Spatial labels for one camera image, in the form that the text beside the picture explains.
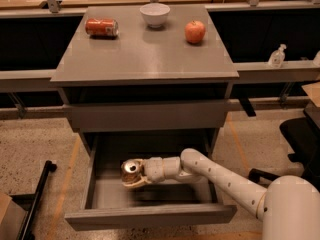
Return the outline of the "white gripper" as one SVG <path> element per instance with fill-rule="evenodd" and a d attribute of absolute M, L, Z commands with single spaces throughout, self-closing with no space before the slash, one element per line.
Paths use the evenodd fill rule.
<path fill-rule="evenodd" d="M 135 159 L 134 168 L 141 170 L 144 167 L 145 176 L 138 176 L 132 179 L 124 179 L 123 186 L 128 189 L 140 188 L 142 186 L 158 183 L 165 180 L 163 159 L 153 157 L 150 159 Z"/>

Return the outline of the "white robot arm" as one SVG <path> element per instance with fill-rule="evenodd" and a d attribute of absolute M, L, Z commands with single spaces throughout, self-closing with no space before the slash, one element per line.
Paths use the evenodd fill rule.
<path fill-rule="evenodd" d="M 262 187 L 192 148 L 178 157 L 129 159 L 121 170 L 129 189 L 203 177 L 263 223 L 262 240 L 320 240 L 320 193 L 300 177 L 281 176 Z"/>

